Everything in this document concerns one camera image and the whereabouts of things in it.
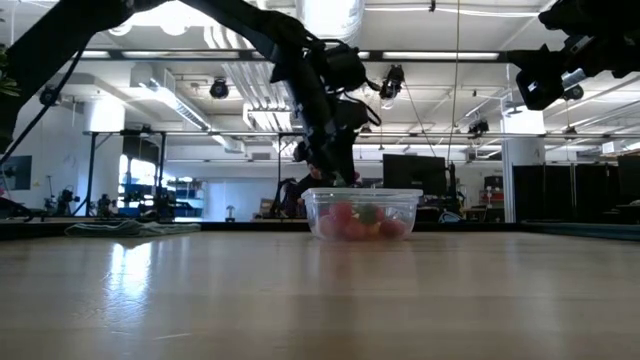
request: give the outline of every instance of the fluorescent light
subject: fluorescent light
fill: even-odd
[[[170,160],[167,159],[165,160],[166,162],[173,162],[173,163],[200,163],[203,162],[204,160],[192,160],[192,159],[175,159],[175,160]]]
[[[178,115],[182,116],[182,118],[189,121],[195,127],[202,130],[211,130],[211,126],[205,121],[205,119],[203,119],[200,115],[193,111],[189,106],[187,106],[187,104],[178,99],[176,94],[171,92],[171,90],[167,89],[164,86],[160,86],[154,79],[151,79],[151,84],[151,87],[148,87],[143,83],[140,83],[138,85],[140,85],[140,87],[149,89],[156,100],[175,110]]]
[[[209,136],[205,131],[170,131],[167,136]]]
[[[369,138],[369,137],[407,137],[407,136],[411,136],[410,133],[403,133],[403,132],[384,132],[384,133],[360,133],[359,134],[360,137],[363,138]]]
[[[238,131],[238,132],[223,132],[226,136],[278,136],[277,132],[257,132],[257,131]]]
[[[133,59],[238,59],[236,51],[123,51],[122,56]]]
[[[110,56],[107,51],[86,50],[82,53],[82,57],[87,59],[108,59]]]
[[[499,53],[495,52],[385,52],[384,59],[390,60],[496,60]]]

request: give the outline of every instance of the metal frame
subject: metal frame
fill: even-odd
[[[164,158],[165,158],[165,154],[166,154],[166,147],[167,147],[167,132],[166,131],[133,131],[133,130],[123,130],[123,131],[111,131],[111,132],[102,132],[102,131],[97,131],[97,132],[85,132],[85,135],[91,135],[91,148],[89,150],[89,174],[88,174],[88,180],[87,180],[87,196],[84,200],[84,204],[85,204],[85,216],[86,217],[90,217],[90,204],[91,204],[91,191],[92,191],[92,187],[93,187],[93,168],[94,168],[94,163],[95,163],[95,155],[96,155],[96,150],[99,148],[99,146],[96,146],[96,139],[98,138],[99,135],[107,135],[107,139],[110,138],[113,135],[118,135],[118,136],[135,136],[135,137],[140,137],[140,135],[157,135],[159,134],[162,137],[162,142],[160,144],[160,160],[158,161],[158,166],[156,167],[156,169],[159,169],[160,174],[157,177],[157,186],[156,186],[156,193],[157,194],[161,194],[162,193],[162,172],[164,171]],[[131,164],[129,164],[129,168],[128,168],[128,175],[129,177],[131,177]]]
[[[259,131],[163,131],[167,136],[239,136],[239,137],[285,137],[285,136],[304,136],[303,132],[259,132]],[[151,131],[145,134],[160,134],[159,131]],[[101,132],[101,134],[115,134],[122,135],[121,132]],[[390,138],[437,138],[444,137],[452,139],[640,139],[640,133],[622,133],[622,134],[513,134],[513,133],[485,133],[485,134],[451,134],[429,131],[413,131],[413,132],[382,132],[382,133],[367,133],[358,135],[361,138],[378,138],[378,137],[390,137]]]

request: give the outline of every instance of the ceiling beam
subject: ceiling beam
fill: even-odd
[[[506,51],[458,51],[458,63],[507,64]],[[360,50],[365,63],[455,64],[455,50]],[[132,62],[264,62],[247,49],[87,49],[82,61]]]

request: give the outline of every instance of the cable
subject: cable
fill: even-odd
[[[407,89],[407,95],[409,95],[409,100],[411,100],[411,106],[413,107],[413,112],[416,114],[416,119],[418,119],[418,123],[420,124],[420,128],[422,129],[422,133],[424,134],[424,138],[427,139],[427,144],[429,144],[429,148],[433,153],[433,157],[438,157],[436,155],[436,151],[433,149],[433,145],[431,145],[431,141],[429,141],[429,136],[424,129],[424,124],[422,123],[422,119],[420,118],[420,114],[418,114],[418,109],[416,108],[416,104],[413,102],[413,96],[411,96],[411,89],[409,89],[409,84],[404,82],[404,87]]]
[[[375,118],[375,121],[374,121],[372,118],[369,118],[369,122],[370,122],[370,123],[372,123],[372,124],[373,124],[373,125],[375,125],[375,126],[380,126],[380,125],[382,125],[382,119],[380,118],[380,116],[379,116],[378,114],[376,114],[376,112],[375,112],[375,111],[373,111],[373,109],[371,108],[371,106],[369,106],[369,104],[367,104],[366,102],[364,102],[364,101],[362,101],[362,100],[360,100],[360,99],[353,98],[353,97],[351,97],[351,96],[350,96],[349,94],[347,94],[347,93],[344,93],[344,96],[345,96],[347,99],[349,99],[349,100],[352,100],[352,101],[354,101],[354,102],[360,103],[360,104],[362,104],[362,105],[364,105],[364,106],[366,106],[366,107],[367,107],[367,110],[368,110],[368,111],[371,113],[371,115],[373,115],[373,117]]]
[[[33,118],[33,120],[31,120],[29,125],[27,125],[27,127],[22,131],[20,136],[18,136],[18,138],[11,144],[9,149],[7,149],[7,152],[5,152],[4,155],[2,155],[2,158],[0,159],[0,166],[4,165],[4,163],[7,162],[7,160],[9,159],[9,157],[11,157],[13,152],[16,151],[18,146],[20,146],[20,143],[22,143],[24,138],[27,137],[27,135],[29,135],[29,132],[33,130],[33,128],[38,124],[38,122],[40,122],[44,114],[47,113],[47,110],[49,110],[49,108],[51,107],[55,99],[57,99],[58,96],[60,96],[60,92],[62,91],[62,88],[67,83],[67,81],[69,81],[71,74],[73,74],[73,71],[76,69],[78,62],[82,57],[82,53],[84,53],[84,50],[87,48],[88,44],[89,44],[89,40],[87,40],[87,42],[80,48],[80,50],[76,54],[76,57],[73,59],[73,62],[71,63],[71,66],[69,66],[69,70],[67,70],[67,73],[64,74],[64,76],[62,77],[62,80],[60,80],[58,87],[56,87],[56,89],[53,91],[53,94],[51,96],[51,102],[42,107],[42,110],[40,110],[38,115],[36,115],[36,117]]]
[[[447,164],[451,160],[451,142],[456,127],[456,102],[458,100],[458,70],[460,69],[460,1],[458,0],[458,21],[456,24],[456,71],[453,82],[453,110],[451,111],[451,133],[449,134],[449,148],[447,149]]]

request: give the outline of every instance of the pillar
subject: pillar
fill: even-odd
[[[544,134],[542,111],[526,108],[503,108],[502,132],[509,134]],[[506,222],[516,221],[513,166],[542,165],[545,162],[543,138],[513,138],[502,142],[502,167],[504,182],[504,211]]]
[[[116,99],[100,99],[84,104],[85,131],[113,132],[124,129],[124,105]],[[111,200],[118,198],[120,184],[120,156],[122,155],[123,138],[119,135],[100,135],[96,141],[95,161],[93,168],[93,183],[91,187],[91,201],[96,202],[103,194],[109,195]],[[78,196],[83,199],[87,195],[89,180],[89,152],[91,150],[91,136],[84,136],[82,144],[82,164],[78,169]],[[84,209],[78,212],[84,215]]]

